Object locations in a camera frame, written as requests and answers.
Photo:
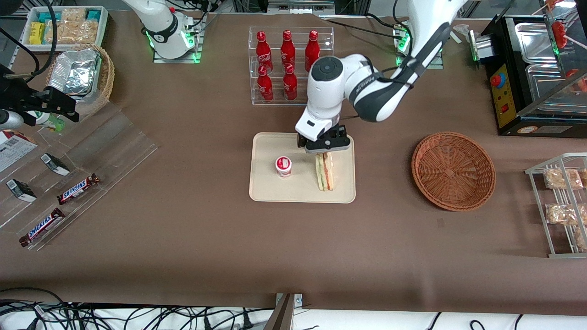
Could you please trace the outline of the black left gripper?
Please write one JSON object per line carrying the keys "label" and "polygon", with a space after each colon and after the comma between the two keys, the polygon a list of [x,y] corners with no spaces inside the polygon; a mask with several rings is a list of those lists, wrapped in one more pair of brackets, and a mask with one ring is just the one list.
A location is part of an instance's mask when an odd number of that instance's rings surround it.
{"label": "black left gripper", "polygon": [[345,125],[335,125],[320,135],[316,141],[308,140],[302,134],[297,135],[298,148],[347,148],[348,136]]}

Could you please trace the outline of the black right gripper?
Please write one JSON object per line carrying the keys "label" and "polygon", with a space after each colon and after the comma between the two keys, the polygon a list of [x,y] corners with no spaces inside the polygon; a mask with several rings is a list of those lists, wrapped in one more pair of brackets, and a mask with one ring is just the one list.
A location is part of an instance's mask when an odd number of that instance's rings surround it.
{"label": "black right gripper", "polygon": [[46,109],[38,91],[30,88],[21,78],[8,79],[7,74],[13,73],[5,65],[0,65],[0,108],[8,111],[42,111],[65,116],[72,122],[79,122],[76,101],[58,89],[46,90]]}

